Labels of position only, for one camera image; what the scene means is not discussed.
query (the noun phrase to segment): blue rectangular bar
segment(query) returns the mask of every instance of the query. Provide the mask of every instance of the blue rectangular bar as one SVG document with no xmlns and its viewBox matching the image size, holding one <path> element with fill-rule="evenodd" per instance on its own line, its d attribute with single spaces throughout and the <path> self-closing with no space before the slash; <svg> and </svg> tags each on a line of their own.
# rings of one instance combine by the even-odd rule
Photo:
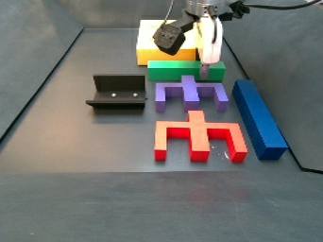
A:
<svg viewBox="0 0 323 242">
<path fill-rule="evenodd" d="M 232 94 L 257 158 L 260 160 L 278 160 L 288 149 L 288 144 L 252 80 L 237 80 Z"/>
</svg>

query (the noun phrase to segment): red block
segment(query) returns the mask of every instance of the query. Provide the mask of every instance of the red block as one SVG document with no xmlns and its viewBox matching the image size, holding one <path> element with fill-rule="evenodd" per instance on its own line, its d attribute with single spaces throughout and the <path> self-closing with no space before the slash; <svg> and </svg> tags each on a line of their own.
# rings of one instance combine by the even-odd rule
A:
<svg viewBox="0 0 323 242">
<path fill-rule="evenodd" d="M 188 111 L 186 122 L 157 121 L 154 130 L 154 160 L 166 160 L 166 139 L 189 139 L 189 157 L 192 162 L 206 162 L 209 139 L 224 139 L 229 159 L 241 163 L 246 147 L 240 126 L 236 123 L 205 123 L 202 111 Z"/>
</svg>

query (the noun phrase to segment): gray table surface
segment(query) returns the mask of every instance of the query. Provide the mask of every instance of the gray table surface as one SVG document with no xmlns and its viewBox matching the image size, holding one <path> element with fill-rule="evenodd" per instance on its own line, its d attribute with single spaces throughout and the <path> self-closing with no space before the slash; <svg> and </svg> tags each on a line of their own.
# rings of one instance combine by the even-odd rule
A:
<svg viewBox="0 0 323 242">
<path fill-rule="evenodd" d="M 169 140 L 166 162 L 153 160 L 154 121 L 184 121 L 186 116 L 181 98 L 168 99 L 165 112 L 154 112 L 154 83 L 146 81 L 148 100 L 142 112 L 94 111 L 83 104 L 95 93 L 93 74 L 146 73 L 146 67 L 136 65 L 136 37 L 137 29 L 86 29 L 81 33 L 0 146 L 0 173 L 297 170 L 288 152 L 274 162 L 260 162 L 254 156 L 230 95 L 234 80 L 244 76 L 225 46 L 222 84 L 229 107 L 225 113 L 217 113 L 212 98 L 202 98 L 200 108 L 208 122 L 241 124 L 248 147 L 242 164 L 228 161 L 221 140 L 210 141 L 208 163 L 189 162 L 186 140 Z"/>
</svg>

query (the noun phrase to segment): purple e-shaped block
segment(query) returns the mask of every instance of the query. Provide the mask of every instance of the purple e-shaped block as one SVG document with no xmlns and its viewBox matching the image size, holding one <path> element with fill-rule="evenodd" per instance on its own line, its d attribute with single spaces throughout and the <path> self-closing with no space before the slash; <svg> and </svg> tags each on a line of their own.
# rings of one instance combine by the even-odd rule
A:
<svg viewBox="0 0 323 242">
<path fill-rule="evenodd" d="M 224 112 L 228 105 L 221 83 L 196 83 L 193 76 L 181 76 L 180 83 L 156 83 L 154 108 L 157 112 L 165 111 L 166 96 L 182 96 L 184 111 L 198 110 L 198 97 L 214 99 L 217 112 Z"/>
</svg>

